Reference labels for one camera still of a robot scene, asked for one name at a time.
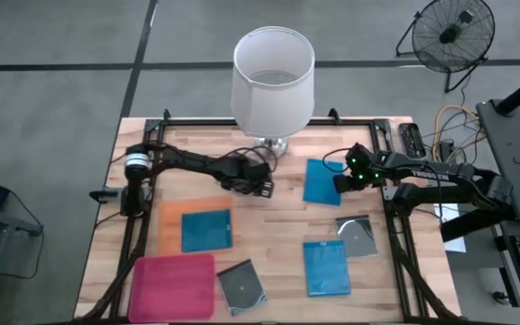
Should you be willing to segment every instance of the cable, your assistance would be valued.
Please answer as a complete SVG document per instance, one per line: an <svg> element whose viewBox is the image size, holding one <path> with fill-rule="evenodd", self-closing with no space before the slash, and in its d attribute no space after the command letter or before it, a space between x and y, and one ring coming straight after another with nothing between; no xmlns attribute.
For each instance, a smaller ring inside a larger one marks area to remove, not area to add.
<svg viewBox="0 0 520 325"><path fill-rule="evenodd" d="M465 149L467 149L468 147L472 146L473 144L474 144L474 145L477 145L477 143L479 143L479 142L485 140L485 139L487 138L486 135L483 135L483 136L481 136L480 138L478 138L478 134L480 133L481 130L482 130L482 127L480 127L479 130L478 130L475 134L470 135L467 139L465 139L465 141L463 141L463 142L461 143L461 145L460 145L457 149L455 149L455 151L453 151L453 152L450 154L449 158L447 159L447 162L453 160L454 158L456 158L457 155L459 154L459 152L464 151ZM466 145L464 145L464 144L465 144L465 143L466 143L470 138L472 138L473 136L475 136L475 140L474 140L474 141L471 141L470 143L468 143L468 144L466 144Z"/></svg>
<svg viewBox="0 0 520 325"><path fill-rule="evenodd" d="M442 125L441 131L440 131L438 134L435 135L436 140L434 140L434 139L432 140L432 142L433 142L434 144L435 144L435 143L436 143L436 145L440 145L440 144L441 144L441 136L442 136L442 133L443 133L442 130L447 126L448 123L450 123L450 121L452 121L453 118L457 117L457 116L460 115L460 114L463 114L463 115L465 116L465 122L464 122L464 124L467 123L467 113L466 113L466 112L464 112L464 111L460 111L460 112L457 112L457 113L453 114L453 115L450 116L449 119L447 119L447 120L445 121L445 123ZM432 159L433 159L435 162L441 162L441 161L442 161L442 158L439 156L439 151L438 151L438 150L434 150L434 145L431 146L431 153L433 153L433 152L435 152L435 151L436 151L437 154L436 154L436 156L433 156Z"/></svg>
<svg viewBox="0 0 520 325"><path fill-rule="evenodd" d="M234 150L232 150L231 152L228 152L228 153L226 153L226 154L224 154L224 155L219 156L219 157L218 157L214 162L212 162L211 164L214 164L214 163L217 163L217 162L219 162L219 161L221 161L221 160L223 160L223 159L226 159L226 158L228 158L231 154L234 154L234 153L239 154L240 156L246 158L245 154L246 154L246 153L249 153L249 152L253 152L253 153L255 153L255 154L258 156L258 158L260 158L260 159L262 160L263 163L268 163L268 161L266 160L266 158L265 158L261 153L258 152L258 149L265 149L265 150L267 150L267 151L268 151L268 152L269 152L269 153L274 157L274 167L273 167L273 169L271 170L271 172L276 172L276 168L278 167L278 156L276 156L276 153L275 153L272 149L270 149L270 148L268 148L268 147L266 147L266 146L263 146L263 145L257 145L257 146L255 146L255 147L251 147L251 148L250 148L250 147L240 147L240 148L234 149Z"/></svg>
<svg viewBox="0 0 520 325"><path fill-rule="evenodd" d="M465 99L467 99L465 97L465 88L469 85L470 83L470 77L472 77L472 74L469 74L469 77L467 78L467 82L465 82L465 85L463 87L460 88L460 93L462 94L462 102L460 103L461 106L465 106Z"/></svg>
<svg viewBox="0 0 520 325"><path fill-rule="evenodd" d="M491 205L491 207L495 208L495 209L498 209L500 208L493 200L489 199L488 197L485 196L485 194L483 194L483 192L480 191L480 188L477 186L477 184L475 184L473 181L471 180L467 180L467 179L464 179L464 178L461 178L462 180L466 181L468 184L470 184L470 186L473 187L473 189L475 189L475 191L477 192L477 194L479 195L479 197L483 200L485 200L488 204Z"/></svg>
<svg viewBox="0 0 520 325"><path fill-rule="evenodd" d="M475 122L478 122L478 119L474 119L474 120L472 120L472 121L468 121L468 122L466 122L466 123L461 123L461 124L459 124L459 125L451 126L451 127L449 127L448 129L443 129L443 130L441 130L441 131L439 131L439 132L450 131L450 130L453 130L453 129L459 128L459 127L461 127L461 126L469 125L469 124L471 124L471 123L475 123ZM423 136L422 136L422 139L424 139L424 138L427 137L427 136L436 135L436 134L438 134L439 132L433 132L433 133L429 133L429 134L427 134L427 135L423 135Z"/></svg>
<svg viewBox="0 0 520 325"><path fill-rule="evenodd" d="M466 109L465 107L462 107L459 105L447 105L447 106L441 108L441 110L437 114L435 121L434 121L434 132L436 135L434 136L434 139L432 141L432 159L433 160L437 159L436 158L436 146L437 146L437 138L439 137L439 134L441 133L441 131L439 131L439 123L441 122L441 116L442 116L442 113L444 113L444 111L446 111L448 109L459 109L459 110L477 118L477 115L475 113L473 113L470 110Z"/></svg>
<svg viewBox="0 0 520 325"><path fill-rule="evenodd" d="M442 125L441 131L438 133L439 140L437 141L437 144L441 142L441 136L444 133L444 128L447 127L447 125L450 123L450 121L452 121L452 119L454 119L459 114L463 114L465 116L465 121L463 122L462 125L464 125L465 127L468 127L469 129L471 129L473 131L477 131L476 129L474 129L474 128L472 128L472 127L467 125L467 122L468 122L468 119L469 119L469 115L466 112L464 112L464 111L460 111L460 112L457 112L457 113L453 114L451 117L449 117L449 119L447 119L447 121L445 121L445 123Z"/></svg>
<svg viewBox="0 0 520 325"><path fill-rule="evenodd" d="M424 212L424 213L428 213L428 214L433 215L434 217L436 217L438 220L441 220L441 218L439 218L439 216L437 216L436 213L430 212L429 210L419 209L419 208L414 208L414 210L421 211L421 212Z"/></svg>
<svg viewBox="0 0 520 325"><path fill-rule="evenodd" d="M121 213L122 213L122 211L118 211L118 212L116 212L116 213L114 213L114 214L112 214L112 215L109 215L109 216L107 216L107 217L105 217L105 218L99 220L99 221L96 223L96 225L94 226L94 228L97 228L99 225L103 224L104 222L110 220L111 218L113 218L113 217L115 217L115 216L120 215Z"/></svg>
<svg viewBox="0 0 520 325"><path fill-rule="evenodd" d="M17 193L15 193L14 191L12 190L9 190L10 193L12 193L15 198L19 201L19 203L22 205L23 209L25 209L25 211L27 211L27 213L32 217L32 219L37 223L37 225L39 226L40 228L40 232L41 232L41 235L42 235L42 241L40 243L40 251L39 253L37 254L37 259L35 261L35 269L33 270L33 273L29 276L23 276L23 275L17 275L17 274L8 274L8 273L4 273L4 272L0 272L0 275L2 276L9 276L9 277L13 277L13 278L16 278L16 279L22 279L22 280L30 280L30 279L33 279L35 277L35 275L37 275L37 272L39 271L39 267L40 267L40 260L42 259L42 251L43 251L43 242L45 241L45 232L43 231L43 225L42 223L40 222L39 219L37 219L33 213L25 206L25 203L23 203L23 201L19 198L19 196L17 195Z"/></svg>
<svg viewBox="0 0 520 325"><path fill-rule="evenodd" d="M347 168L343 169L342 171L337 171L337 170L334 170L334 169L330 168L330 167L326 164L326 158L327 158L328 156L330 156L331 154L333 154L333 153L339 153L339 152L341 152L341 151L348 151L348 150L350 150L350 149L352 149L352 148L351 148L351 147L350 147L350 148L340 148L340 149L337 149L337 150L331 151L331 152L329 152L329 153L326 153L326 154L324 155L324 157L322 157L322 165L324 165L324 167L325 167L327 170L331 171L331 172L345 172L345 171L347 171L348 168L349 168L348 166L347 166Z"/></svg>
<svg viewBox="0 0 520 325"><path fill-rule="evenodd" d="M467 163L467 153L465 153L465 149L460 149L460 152L462 153L462 161Z"/></svg>
<svg viewBox="0 0 520 325"><path fill-rule="evenodd" d="M442 188L441 188L441 180L439 180L439 177L436 177L437 171L434 170L429 164L425 164L424 167L429 168L431 172L434 174L436 181L437 181L437 188L439 189L439 223L442 224Z"/></svg>
<svg viewBox="0 0 520 325"><path fill-rule="evenodd" d="M470 162L470 164L474 164L474 163L477 161L477 157L478 157L478 152L477 152L477 147L478 147L478 146L477 146L477 144L478 144L478 134L480 133L480 130L481 130L481 129L482 129L482 126L481 126L481 128L479 128L477 134L475 135L475 141L473 141L473 142L475 143L475 144L474 144L474 146L475 146L475 158L473 158L473 161Z"/></svg>
<svg viewBox="0 0 520 325"><path fill-rule="evenodd" d="M119 156L119 157L115 158L115 159L114 159L113 161L111 161L111 162L109 162L109 163L115 163L115 162L117 162L117 161L121 160L121 159L122 159L122 158L124 158L124 157L125 157L125 153L124 153L124 154L122 154L121 156Z"/></svg>
<svg viewBox="0 0 520 325"><path fill-rule="evenodd" d="M443 143L443 142L451 142L451 143L454 143L455 141L453 139L444 139L444 140L440 140L440 143ZM429 152L432 152L432 146L428 145L428 144L423 144L425 148L429 149ZM439 151L437 151L437 158L438 158L438 162L442 161L442 157L441 157L441 153L439 153Z"/></svg>

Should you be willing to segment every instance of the white paper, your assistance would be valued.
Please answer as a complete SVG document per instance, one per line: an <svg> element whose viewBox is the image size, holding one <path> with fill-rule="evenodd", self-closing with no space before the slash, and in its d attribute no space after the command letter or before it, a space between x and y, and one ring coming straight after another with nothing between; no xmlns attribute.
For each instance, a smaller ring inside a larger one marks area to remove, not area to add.
<svg viewBox="0 0 520 325"><path fill-rule="evenodd" d="M434 213L437 216L440 216L439 205L434 205ZM459 206L451 203L443 203L442 204L442 223L453 220L459 217ZM467 248L465 247L465 238L459 237L457 239L452 239L446 243L444 243L444 249L449 252L459 252L459 253L467 253Z"/></svg>

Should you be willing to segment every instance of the cd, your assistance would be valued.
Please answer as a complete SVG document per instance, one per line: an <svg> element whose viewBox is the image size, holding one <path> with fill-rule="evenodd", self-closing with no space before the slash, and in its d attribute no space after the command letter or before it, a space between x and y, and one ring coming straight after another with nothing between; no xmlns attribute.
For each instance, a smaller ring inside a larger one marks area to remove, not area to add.
<svg viewBox="0 0 520 325"><path fill-rule="evenodd" d="M251 260L218 273L218 279L232 316L266 301L266 294Z"/></svg>
<svg viewBox="0 0 520 325"><path fill-rule="evenodd" d="M336 229L347 258L378 255L368 216L336 218Z"/></svg>

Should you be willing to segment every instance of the fan grille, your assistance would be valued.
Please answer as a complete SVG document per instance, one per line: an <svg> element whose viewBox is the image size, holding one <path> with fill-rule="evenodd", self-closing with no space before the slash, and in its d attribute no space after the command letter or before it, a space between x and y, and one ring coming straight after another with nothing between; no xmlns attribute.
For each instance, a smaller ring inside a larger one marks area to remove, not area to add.
<svg viewBox="0 0 520 325"><path fill-rule="evenodd" d="M439 72L465 70L481 60L493 42L495 18L481 0L434 0L413 28L419 61Z"/></svg>

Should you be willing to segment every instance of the lamp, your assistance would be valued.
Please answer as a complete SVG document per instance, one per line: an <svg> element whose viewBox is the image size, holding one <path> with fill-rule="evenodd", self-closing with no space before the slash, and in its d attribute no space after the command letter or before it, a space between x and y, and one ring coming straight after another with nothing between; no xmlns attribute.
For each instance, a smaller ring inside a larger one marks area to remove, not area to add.
<svg viewBox="0 0 520 325"><path fill-rule="evenodd" d="M246 133L282 155L287 136L302 130L314 111L314 50L300 33L268 26L244 36L234 49L232 113Z"/></svg>

